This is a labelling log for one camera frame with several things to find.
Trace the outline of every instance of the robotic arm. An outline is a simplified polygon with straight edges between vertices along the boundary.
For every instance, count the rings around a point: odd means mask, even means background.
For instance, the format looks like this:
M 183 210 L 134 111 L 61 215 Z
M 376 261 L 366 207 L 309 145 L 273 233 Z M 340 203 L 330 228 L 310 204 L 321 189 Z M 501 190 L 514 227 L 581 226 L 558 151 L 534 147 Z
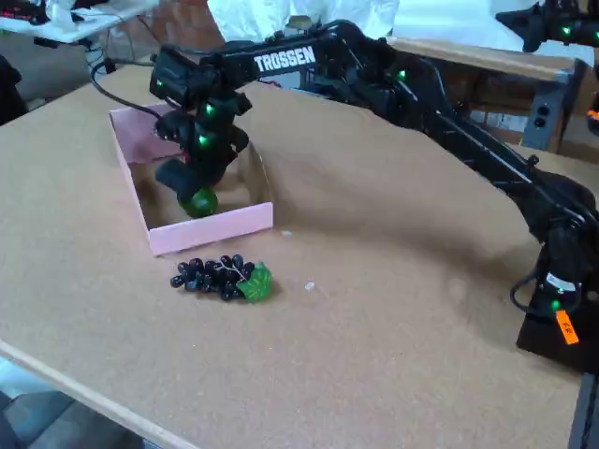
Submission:
M 578 0 L 546 0 L 544 5 L 537 2 L 495 18 L 524 39 L 522 51 L 537 51 L 547 40 L 599 46 L 599 0 L 589 0 L 588 13 L 580 11 Z
M 591 191 L 538 169 L 535 156 L 523 158 L 460 115 L 448 102 L 431 61 L 396 51 L 384 39 L 370 39 L 343 21 L 201 56 L 196 64 L 176 49 L 163 48 L 150 85 L 154 95 L 176 107 L 155 129 L 161 138 L 182 146 L 186 161 L 167 163 L 156 178 L 178 195 L 214 185 L 247 144 L 233 119 L 252 105 L 236 89 L 307 68 L 314 74 L 313 90 L 424 133 L 514 201 L 542 245 L 531 274 L 512 289 L 519 308 L 555 327 L 557 311 L 574 319 L 583 313 L 588 293 L 597 291 L 599 214 Z M 516 293 L 532 281 L 531 304 L 523 305 Z

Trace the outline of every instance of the green ball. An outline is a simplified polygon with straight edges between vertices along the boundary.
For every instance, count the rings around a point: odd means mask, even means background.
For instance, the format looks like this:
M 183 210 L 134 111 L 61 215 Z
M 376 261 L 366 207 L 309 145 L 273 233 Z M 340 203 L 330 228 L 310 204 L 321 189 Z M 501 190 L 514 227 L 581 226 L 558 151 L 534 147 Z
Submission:
M 216 213 L 218 198 L 211 187 L 202 187 L 189 201 L 181 201 L 177 197 L 181 207 L 192 218 L 204 218 Z

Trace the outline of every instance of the desk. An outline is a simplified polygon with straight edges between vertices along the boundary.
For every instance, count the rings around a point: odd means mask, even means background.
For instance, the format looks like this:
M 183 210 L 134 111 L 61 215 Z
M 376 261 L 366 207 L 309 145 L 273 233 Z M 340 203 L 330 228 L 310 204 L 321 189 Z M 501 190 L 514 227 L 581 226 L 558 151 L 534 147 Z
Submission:
M 103 84 L 148 104 L 149 77 Z M 579 376 L 515 347 L 508 289 L 538 245 L 510 200 L 367 110 L 247 93 L 277 228 L 162 258 L 115 103 L 86 87 L 0 128 L 0 355 L 166 447 L 564 448 Z M 540 157 L 599 192 L 597 167 Z M 223 253 L 264 261 L 274 298 L 168 285 L 178 261 Z
M 80 14 L 84 21 L 75 23 L 74 31 L 65 31 L 55 22 L 34 26 L 26 21 L 17 21 L 6 17 L 0 18 L 0 30 L 72 44 L 118 25 L 120 22 L 126 22 L 132 17 L 157 7 L 158 3 L 158 0 L 113 0 L 108 4 L 97 5 L 89 9 L 75 9 L 74 12 Z

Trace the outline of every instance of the black grapes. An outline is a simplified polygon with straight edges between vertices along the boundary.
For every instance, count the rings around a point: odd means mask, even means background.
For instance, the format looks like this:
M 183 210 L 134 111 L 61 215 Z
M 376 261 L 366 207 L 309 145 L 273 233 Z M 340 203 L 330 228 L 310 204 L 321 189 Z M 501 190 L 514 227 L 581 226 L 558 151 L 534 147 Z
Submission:
M 255 265 L 244 263 L 240 254 L 233 257 L 223 255 L 219 261 L 191 259 L 188 263 L 181 262 L 177 266 L 179 275 L 171 278 L 170 286 L 184 286 L 187 292 L 218 293 L 224 301 L 245 298 L 242 290 L 237 287 L 240 282 L 249 281 Z

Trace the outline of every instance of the pink box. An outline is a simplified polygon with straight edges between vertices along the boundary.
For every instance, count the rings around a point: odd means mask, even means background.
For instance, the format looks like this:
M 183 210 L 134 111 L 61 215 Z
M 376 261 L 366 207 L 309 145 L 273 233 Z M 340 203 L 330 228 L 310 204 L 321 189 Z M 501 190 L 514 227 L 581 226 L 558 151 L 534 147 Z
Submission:
M 165 104 L 150 108 L 160 113 L 170 110 Z M 179 206 L 176 194 L 153 177 L 165 158 L 181 156 L 179 146 L 156 137 L 155 118 L 136 109 L 113 110 L 110 122 L 124 178 L 154 255 L 272 228 L 270 186 L 262 158 L 252 143 L 214 188 L 219 211 L 193 220 Z

